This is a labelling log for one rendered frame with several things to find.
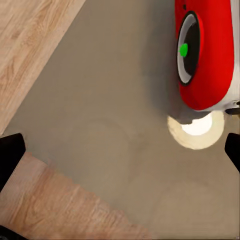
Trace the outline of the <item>radio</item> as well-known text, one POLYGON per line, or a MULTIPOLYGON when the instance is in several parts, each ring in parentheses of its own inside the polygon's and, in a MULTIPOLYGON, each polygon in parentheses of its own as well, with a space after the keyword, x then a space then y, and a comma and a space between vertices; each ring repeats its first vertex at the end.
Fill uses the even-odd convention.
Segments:
POLYGON ((240 0, 174 0, 174 14, 182 100, 240 114, 240 0))

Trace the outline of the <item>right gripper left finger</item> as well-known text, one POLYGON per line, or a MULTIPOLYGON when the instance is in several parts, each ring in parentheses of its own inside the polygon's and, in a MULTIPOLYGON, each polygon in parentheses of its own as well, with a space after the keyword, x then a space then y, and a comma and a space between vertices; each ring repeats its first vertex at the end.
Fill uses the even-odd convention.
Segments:
POLYGON ((21 133, 0 138, 0 192, 26 152, 21 133))

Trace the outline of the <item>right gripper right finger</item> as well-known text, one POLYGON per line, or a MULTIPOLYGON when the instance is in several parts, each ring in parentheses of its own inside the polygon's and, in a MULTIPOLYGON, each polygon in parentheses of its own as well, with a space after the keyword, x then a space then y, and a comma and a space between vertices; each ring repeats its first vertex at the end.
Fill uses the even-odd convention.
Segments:
POLYGON ((224 150, 240 172, 240 134, 229 133, 224 150))

